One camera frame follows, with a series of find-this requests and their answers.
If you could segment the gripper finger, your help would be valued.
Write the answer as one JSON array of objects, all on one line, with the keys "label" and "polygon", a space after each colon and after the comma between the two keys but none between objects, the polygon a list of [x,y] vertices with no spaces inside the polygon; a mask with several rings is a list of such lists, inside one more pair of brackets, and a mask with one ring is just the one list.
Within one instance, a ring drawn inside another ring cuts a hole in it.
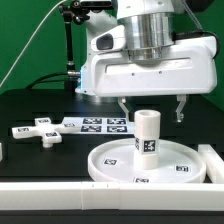
[{"label": "gripper finger", "polygon": [[185,104],[187,103],[188,96],[187,95],[178,95],[177,102],[178,106],[176,108],[176,117],[178,122],[182,122],[184,119],[183,109]]},{"label": "gripper finger", "polygon": [[125,113],[126,120],[128,122],[130,122],[131,121],[131,115],[130,115],[131,106],[127,102],[127,99],[125,97],[119,97],[118,104],[119,104],[120,108],[122,109],[122,111]]}]

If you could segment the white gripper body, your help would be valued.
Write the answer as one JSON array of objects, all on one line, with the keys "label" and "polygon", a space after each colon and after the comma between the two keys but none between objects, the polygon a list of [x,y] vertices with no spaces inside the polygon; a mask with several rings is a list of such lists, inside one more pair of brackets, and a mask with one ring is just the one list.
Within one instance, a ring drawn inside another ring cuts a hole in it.
[{"label": "white gripper body", "polygon": [[162,57],[131,62],[123,52],[92,59],[92,88],[102,97],[183,95],[211,92],[217,85],[213,36],[184,39],[162,49]]}]

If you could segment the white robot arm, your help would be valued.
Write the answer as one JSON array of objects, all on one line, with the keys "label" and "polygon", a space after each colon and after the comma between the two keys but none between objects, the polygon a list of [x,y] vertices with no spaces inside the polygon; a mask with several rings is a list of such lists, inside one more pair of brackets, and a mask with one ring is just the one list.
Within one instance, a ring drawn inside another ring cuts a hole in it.
[{"label": "white robot arm", "polygon": [[175,95],[181,121],[188,95],[216,87],[217,36],[172,27],[175,14],[195,17],[188,0],[76,0],[72,10],[87,28],[82,94],[117,98],[123,109],[128,97]]}]

